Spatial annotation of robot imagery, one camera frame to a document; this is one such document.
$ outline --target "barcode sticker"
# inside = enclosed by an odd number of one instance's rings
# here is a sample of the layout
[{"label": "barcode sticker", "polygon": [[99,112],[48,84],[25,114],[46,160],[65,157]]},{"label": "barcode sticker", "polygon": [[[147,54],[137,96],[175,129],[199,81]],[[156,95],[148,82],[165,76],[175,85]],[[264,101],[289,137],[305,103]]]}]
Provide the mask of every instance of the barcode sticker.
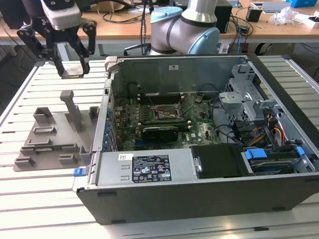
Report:
[{"label": "barcode sticker", "polygon": [[133,153],[120,153],[119,160],[132,160],[134,157]]}]

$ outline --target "plastic bag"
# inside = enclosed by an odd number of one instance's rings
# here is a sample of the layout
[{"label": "plastic bag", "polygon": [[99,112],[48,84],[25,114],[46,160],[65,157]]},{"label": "plastic bag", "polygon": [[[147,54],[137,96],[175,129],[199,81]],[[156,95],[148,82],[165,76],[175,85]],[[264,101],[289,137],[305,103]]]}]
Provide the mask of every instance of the plastic bag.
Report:
[{"label": "plastic bag", "polygon": [[274,13],[271,16],[270,21],[276,26],[287,23],[294,24],[293,19],[297,14],[297,11],[294,11],[292,7],[288,6],[282,9],[281,12]]}]

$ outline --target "motherboard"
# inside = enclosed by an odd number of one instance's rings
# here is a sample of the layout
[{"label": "motherboard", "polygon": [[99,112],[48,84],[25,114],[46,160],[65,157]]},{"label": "motherboard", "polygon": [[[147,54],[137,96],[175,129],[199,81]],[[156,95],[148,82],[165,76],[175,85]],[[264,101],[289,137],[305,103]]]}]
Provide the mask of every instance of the motherboard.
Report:
[{"label": "motherboard", "polygon": [[220,143],[204,95],[115,100],[119,151],[188,148]]}]

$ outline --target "power cable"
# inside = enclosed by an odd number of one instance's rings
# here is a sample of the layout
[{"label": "power cable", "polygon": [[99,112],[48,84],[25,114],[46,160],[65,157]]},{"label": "power cable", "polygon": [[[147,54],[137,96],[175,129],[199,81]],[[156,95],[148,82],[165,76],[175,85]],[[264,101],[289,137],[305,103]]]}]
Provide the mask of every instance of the power cable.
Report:
[{"label": "power cable", "polygon": [[318,52],[313,52],[313,51],[311,51],[310,49],[306,48],[306,46],[305,46],[303,43],[300,43],[300,45],[303,46],[303,48],[306,49],[307,51],[309,51],[309,52],[311,52],[311,53],[313,53],[313,54],[319,55]]}]

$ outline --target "cable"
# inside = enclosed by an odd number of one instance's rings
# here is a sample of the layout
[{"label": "cable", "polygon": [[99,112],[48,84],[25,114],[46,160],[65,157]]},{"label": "cable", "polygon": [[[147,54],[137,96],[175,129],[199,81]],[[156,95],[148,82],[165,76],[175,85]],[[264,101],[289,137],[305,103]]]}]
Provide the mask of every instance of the cable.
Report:
[{"label": "cable", "polygon": [[216,88],[216,86],[214,86],[212,83],[205,83],[205,84],[203,84],[203,85],[201,85],[198,89],[197,89],[197,91],[196,92],[200,92],[200,90],[201,90],[201,88],[203,88],[204,86],[211,86],[212,88],[214,88],[215,90],[217,90],[218,92],[220,92],[220,90],[219,89],[217,89]]},{"label": "cable", "polygon": [[313,52],[313,51],[311,51],[310,49],[306,48],[303,43],[300,43],[300,45],[303,46],[303,48],[306,49],[307,51],[309,51],[309,52],[311,52],[311,53],[313,53],[313,54],[319,55],[318,52]]},{"label": "cable", "polygon": [[[99,8],[97,9],[98,15],[106,22],[110,22],[110,23],[116,23],[116,24],[131,24],[131,23],[136,23],[136,22],[140,22],[141,19],[139,19],[140,17],[142,17],[142,15],[136,16],[136,17],[132,17],[130,19],[127,20],[123,20],[123,21],[113,21],[111,20],[112,18],[112,14],[110,12],[105,13],[104,15],[102,15],[99,11]],[[110,19],[106,19],[105,16],[110,14]]]},{"label": "cable", "polygon": [[305,45],[305,46],[307,46],[307,47],[310,47],[310,48],[313,48],[313,49],[318,49],[318,48],[319,48],[319,46],[309,46],[309,45],[307,45],[307,44],[305,44],[305,43],[303,43],[303,45]]},{"label": "cable", "polygon": [[117,2],[117,3],[120,3],[120,4],[124,5],[124,6],[126,6],[127,8],[130,8],[130,9],[136,8],[135,5],[129,4],[129,3],[125,2],[125,1],[122,1],[122,0],[92,0],[90,5],[98,4],[99,2],[103,2],[103,1]]},{"label": "cable", "polygon": [[240,29],[239,29],[238,50],[237,50],[237,53],[238,53],[238,54],[239,54],[239,52],[240,52],[240,43],[241,43],[241,33],[240,33]]},{"label": "cable", "polygon": [[315,78],[315,76],[316,76],[316,74],[318,73],[318,71],[319,71],[319,66],[318,66],[318,68],[316,69],[316,71],[315,71],[315,73],[314,73],[314,75],[313,75],[313,78]]},{"label": "cable", "polygon": [[180,117],[182,117],[184,114],[186,114],[186,112],[189,111],[193,106],[194,106],[194,105],[191,105],[190,107],[188,107],[188,109],[185,110],[185,111],[180,115]]},{"label": "cable", "polygon": [[30,59],[31,59],[32,61],[34,61],[34,63],[36,63],[36,61],[19,45],[19,43],[17,43],[17,41],[14,40],[12,36],[10,36],[10,34],[9,34],[8,31],[5,29],[5,27],[4,27],[4,25],[3,25],[2,21],[1,21],[2,18],[3,18],[3,17],[0,18],[0,25],[1,25],[2,29],[5,31],[5,33],[8,35],[8,37],[10,37],[10,39],[11,39],[12,41],[14,41],[15,44],[16,44],[17,46],[19,46],[19,47],[28,55],[28,57],[30,57]]},{"label": "cable", "polygon": [[147,0],[144,0],[143,3],[143,13],[142,13],[142,21],[141,21],[141,31],[140,31],[140,38],[141,38],[141,54],[144,56],[145,49],[143,49],[143,36],[146,37],[146,24],[144,25],[145,21],[145,10],[146,10],[146,2]]},{"label": "cable", "polygon": [[243,18],[237,17],[237,16],[233,16],[233,15],[231,15],[231,16],[232,16],[233,18],[236,18],[236,19],[237,19],[237,25],[238,25],[238,20],[240,19],[240,20],[244,21],[245,23],[247,23],[247,24],[249,24],[249,25],[251,26],[251,32],[250,32],[250,33],[247,33],[247,34],[244,34],[243,32],[241,32],[240,34],[241,34],[242,36],[248,37],[248,36],[250,36],[251,34],[253,34],[253,32],[254,32],[254,26],[253,26],[250,22],[246,21],[246,20],[243,19]]},{"label": "cable", "polygon": [[159,6],[167,6],[167,5],[169,5],[169,1],[168,0],[157,0],[155,2],[155,4],[157,4]]},{"label": "cable", "polygon": [[239,10],[236,12],[235,16],[238,14],[239,11],[241,11],[241,10],[243,10],[243,9],[247,9],[247,8],[250,8],[250,6],[239,9]]},{"label": "cable", "polygon": [[237,39],[237,37],[238,37],[237,23],[235,22],[235,20],[230,21],[230,22],[232,22],[232,23],[234,23],[234,24],[235,24],[235,28],[236,28],[236,36],[235,36],[235,38],[234,38],[233,42],[231,43],[231,46],[228,48],[227,53],[229,53],[229,52],[231,51],[231,49],[233,48],[233,46],[234,46],[234,44],[235,44],[235,42],[236,42],[236,39]]},{"label": "cable", "polygon": [[234,133],[234,132],[233,132],[233,131],[229,131],[229,132],[227,133],[227,136],[226,136],[226,143],[229,143],[229,142],[228,142],[228,138],[229,138],[229,134],[230,134],[230,133]]},{"label": "cable", "polygon": [[5,107],[3,106],[1,101],[0,101],[0,107],[5,110]]},{"label": "cable", "polygon": [[141,30],[142,30],[141,35],[143,35],[143,42],[141,40],[141,42],[142,42],[141,48],[143,48],[143,46],[144,46],[144,52],[142,51],[142,55],[146,55],[146,31],[147,31],[146,20],[145,20],[146,3],[147,3],[147,0],[144,0],[142,22],[141,22]]},{"label": "cable", "polygon": [[24,54],[24,52],[22,52],[21,57],[20,57],[20,59],[19,59],[19,64],[18,64],[18,68],[19,68],[19,70],[20,70],[21,72],[23,72],[23,70],[21,70],[21,68],[20,68],[21,59],[22,59],[22,57],[23,57],[23,54]]},{"label": "cable", "polygon": [[221,131],[219,128],[216,127],[216,124],[214,122],[214,115],[213,115],[213,112],[214,112],[214,109],[215,109],[215,105],[216,105],[216,102],[219,100],[219,97],[216,97],[216,99],[214,100],[214,103],[213,103],[213,106],[212,106],[212,112],[211,112],[211,120],[212,120],[212,123],[213,123],[213,126],[224,136],[226,137],[229,137],[230,139],[232,139],[235,143],[237,143],[239,146],[241,147],[247,147],[245,144],[243,144],[242,142],[240,142],[238,139],[236,139],[235,137],[231,137],[229,135],[227,135],[226,133],[224,133],[223,131]]},{"label": "cable", "polygon": [[264,137],[266,136],[266,134],[262,134],[261,136],[259,136],[257,139],[254,139],[252,142],[248,143],[248,146],[252,146],[254,145],[255,143],[258,143],[259,141],[261,141]]}]

